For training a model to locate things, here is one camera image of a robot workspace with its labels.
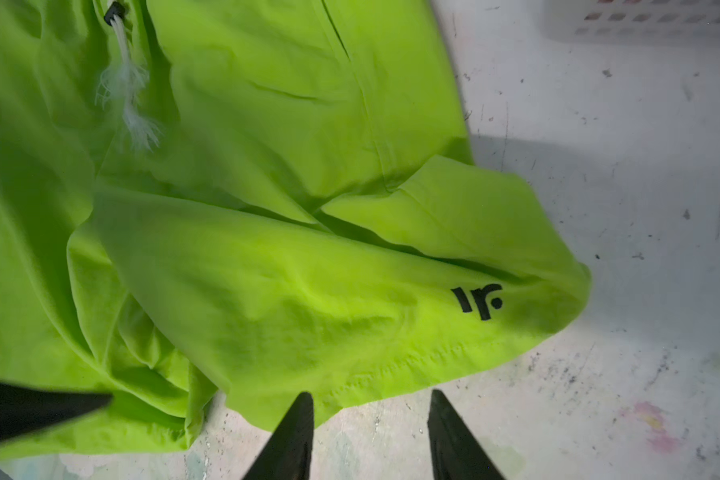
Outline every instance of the seam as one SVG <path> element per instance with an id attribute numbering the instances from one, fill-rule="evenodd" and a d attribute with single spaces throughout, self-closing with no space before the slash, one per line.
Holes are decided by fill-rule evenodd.
<path id="1" fill-rule="evenodd" d="M 359 387 L 363 387 L 371 382 L 374 382 L 377 380 L 380 376 L 384 375 L 385 373 L 394 372 L 396 370 L 403 370 L 408 369 L 411 370 L 411 366 L 416 362 L 432 362 L 437 357 L 442 357 L 449 355 L 453 357 L 455 360 L 463 360 L 466 357 L 466 353 L 471 351 L 472 349 L 476 347 L 483 347 L 486 345 L 486 342 L 476 342 L 476 343 L 469 343 L 469 344 L 459 344 L 459 345 L 449 345 L 446 347 L 443 347 L 439 350 L 435 350 L 432 353 L 429 353 L 427 355 L 418 355 L 418 356 L 407 356 L 403 358 L 402 360 L 398 360 L 393 363 L 389 363 L 383 368 L 377 370 L 376 372 L 363 376 L 362 379 L 359 379 L 355 382 L 347 382 L 345 385 L 339 387 L 338 389 L 334 389 L 328 392 L 328 396 L 336 397 L 340 396 L 341 394 L 351 391 L 353 389 L 357 389 Z M 469 372 L 466 372 L 465 375 L 470 375 L 473 372 L 470 370 Z M 416 386 L 415 389 L 412 389 L 411 391 L 418 390 L 422 387 Z"/>
<path id="2" fill-rule="evenodd" d="M 117 324 L 120 321 L 120 313 L 123 311 L 123 306 L 125 305 L 125 302 L 127 300 L 128 300 L 128 292 L 124 291 L 122 298 L 120 299 L 120 305 L 117 308 L 116 318 L 112 322 L 110 330 L 108 331 L 109 335 L 106 338 L 106 344 L 104 345 L 104 350 L 102 351 L 101 360 L 99 360 L 101 362 L 102 368 L 104 368 L 107 372 L 113 371 L 112 363 L 109 358 L 110 357 L 110 348 L 112 347 L 112 341 L 114 341 L 115 331 L 117 330 Z"/>
<path id="3" fill-rule="evenodd" d="M 473 248 L 473 247 L 470 246 L 467 242 L 464 242 L 459 236 L 457 236 L 457 235 L 453 232 L 453 229 L 446 228 L 445 225 L 442 224 L 442 222 L 440 221 L 440 219 L 437 218 L 436 216 L 434 216 L 434 215 L 432 214 L 432 212 L 429 211 L 429 209 L 427 209 L 427 208 L 422 204 L 422 202 L 418 200 L 418 198 L 416 198 L 415 196 L 413 196 L 413 194 L 412 194 L 411 192 L 409 192 L 409 191 L 407 191 L 407 190 L 405 189 L 405 186 L 401 186 L 398 190 L 401 191 L 401 192 L 403 192 L 403 193 L 406 194 L 409 198 L 411 198 L 411 200 L 413 200 L 414 202 L 416 202 L 416 205 L 420 206 L 420 207 L 422 208 L 422 211 L 425 212 L 425 213 L 427 214 L 427 216 L 429 216 L 430 218 L 432 218 L 432 221 L 435 222 L 436 225 L 438 225 L 438 226 L 442 229 L 442 231 L 448 232 L 448 234 L 450 234 L 452 238 L 454 238 L 454 239 L 455 239 L 457 242 L 459 242 L 461 245 L 465 246 L 465 247 L 469 250 L 470 254 L 474 254 L 475 248 Z M 501 265 L 501 262 L 500 262 L 499 260 L 496 260 L 495 258 L 487 257 L 487 260 L 489 260 L 490 262 L 492 262 L 492 263 L 494 263 L 494 264 Z M 517 276 L 517 277 L 521 277 L 522 274 L 525 274 L 526 276 L 528 276 L 528 273 L 518 274 L 518 273 L 513 272 L 512 270 L 506 269 L 505 266 L 499 266 L 499 267 L 497 267 L 497 268 L 502 269 L 502 270 L 507 270 L 507 272 L 509 272 L 510 274 L 512 274 L 512 275 L 514 275 L 514 276 Z"/>
<path id="4" fill-rule="evenodd" d="M 360 96 L 362 98 L 363 109 L 365 110 L 365 118 L 368 121 L 368 129 L 371 131 L 373 147 L 376 150 L 376 155 L 378 156 L 378 165 L 380 170 L 382 171 L 384 188 L 387 192 L 391 193 L 392 191 L 388 187 L 388 175 L 385 168 L 385 158 L 388 155 L 382 152 L 382 145 L 384 144 L 384 142 L 382 136 L 377 133 L 378 130 L 381 130 L 381 128 L 376 125 L 376 122 L 374 121 L 374 116 L 371 112 L 370 102 L 368 101 L 368 97 L 370 96 L 370 94 L 364 88 L 363 82 L 361 82 L 361 75 L 358 72 L 358 68 L 356 67 L 355 62 L 352 60 L 352 55 L 350 54 L 349 50 L 347 50 L 347 44 L 342 40 L 342 36 L 339 33 L 339 28 L 341 25 L 337 24 L 337 19 L 332 16 L 330 11 L 328 10 L 328 2 L 330 2 L 330 0 L 314 0 L 312 5 L 318 18 L 320 19 L 323 34 L 326 36 L 328 43 L 331 45 L 331 49 L 333 49 L 336 59 L 341 63 L 346 63 L 346 65 L 349 66 L 350 72 L 352 72 L 352 76 L 355 78 L 355 83 L 357 84 L 358 90 L 360 91 Z M 336 11 L 341 10 L 340 7 L 338 7 L 337 5 L 332 5 L 332 8 L 335 8 Z M 332 33 L 328 30 L 326 22 L 330 24 L 331 30 L 333 30 Z M 341 51 L 339 51 L 339 48 L 337 48 L 336 43 L 339 43 Z"/>

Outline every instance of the paint stain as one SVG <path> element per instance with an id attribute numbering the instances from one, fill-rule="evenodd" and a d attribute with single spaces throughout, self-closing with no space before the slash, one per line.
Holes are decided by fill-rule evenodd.
<path id="1" fill-rule="evenodd" d="M 80 480 L 80 476 L 67 470 L 59 456 L 21 458 L 1 462 L 0 468 L 11 478 L 21 480 Z"/>
<path id="2" fill-rule="evenodd" d="M 718 352 L 712 353 L 702 360 L 701 364 L 702 366 L 710 366 L 713 370 L 720 372 L 720 354 Z"/>
<path id="3" fill-rule="evenodd" d="M 680 447 L 682 440 L 669 435 L 664 424 L 664 411 L 650 402 L 638 402 L 633 408 L 622 408 L 622 417 L 633 417 L 650 427 L 646 441 L 656 453 L 672 453 Z"/>
<path id="4" fill-rule="evenodd" d="M 687 101 L 693 100 L 693 92 L 691 91 L 691 87 L 683 83 L 681 85 L 682 87 L 682 93 L 686 96 Z"/>
<path id="5" fill-rule="evenodd" d="M 336 476 L 333 478 L 352 480 L 358 476 L 360 457 L 346 433 L 340 432 L 336 436 L 334 446 L 329 450 L 328 463 L 335 469 Z"/>
<path id="6" fill-rule="evenodd" d="M 506 478 L 517 477 L 525 467 L 525 458 L 514 448 L 496 445 L 488 437 L 478 438 L 478 443 Z"/>
<path id="7" fill-rule="evenodd" d="M 202 480 L 205 477 L 202 458 L 194 452 L 186 456 L 186 480 Z"/>
<path id="8" fill-rule="evenodd" d="M 106 465 L 94 468 L 94 474 L 86 480 L 116 480 L 117 478 L 120 478 L 120 464 L 115 462 L 112 466 Z"/>

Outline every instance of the pink paint stain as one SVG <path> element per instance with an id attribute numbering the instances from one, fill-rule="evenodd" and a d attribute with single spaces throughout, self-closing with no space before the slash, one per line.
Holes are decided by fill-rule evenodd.
<path id="1" fill-rule="evenodd" d="M 650 437 L 647 441 L 654 452 L 672 453 L 680 447 L 682 440 L 670 436 L 664 427 L 664 411 L 650 402 L 636 403 L 634 408 L 622 408 L 619 414 L 622 417 L 632 415 L 642 420 L 650 427 Z"/>

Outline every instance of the frayed drawstring end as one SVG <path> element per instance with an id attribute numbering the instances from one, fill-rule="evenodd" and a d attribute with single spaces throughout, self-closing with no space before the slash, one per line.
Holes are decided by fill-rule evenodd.
<path id="1" fill-rule="evenodd" d="M 120 46 L 121 63 L 110 65 L 101 74 L 96 103 L 106 106 L 110 100 L 122 98 L 123 122 L 130 133 L 134 149 L 152 151 L 159 145 L 160 127 L 155 121 L 140 115 L 136 107 L 139 93 L 150 81 L 150 72 L 130 60 L 124 17 L 125 7 L 115 0 L 110 0 L 104 21 L 115 32 L 117 44 Z"/>

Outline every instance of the lime green hoodie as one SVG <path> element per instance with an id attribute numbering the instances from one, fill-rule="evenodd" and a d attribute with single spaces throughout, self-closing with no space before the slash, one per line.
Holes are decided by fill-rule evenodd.
<path id="1" fill-rule="evenodd" d="M 425 0 L 0 0 L 0 380 L 115 393 L 0 456 L 186 448 L 221 389 L 272 429 L 487 370 L 590 288 L 513 175 L 473 166 Z"/>

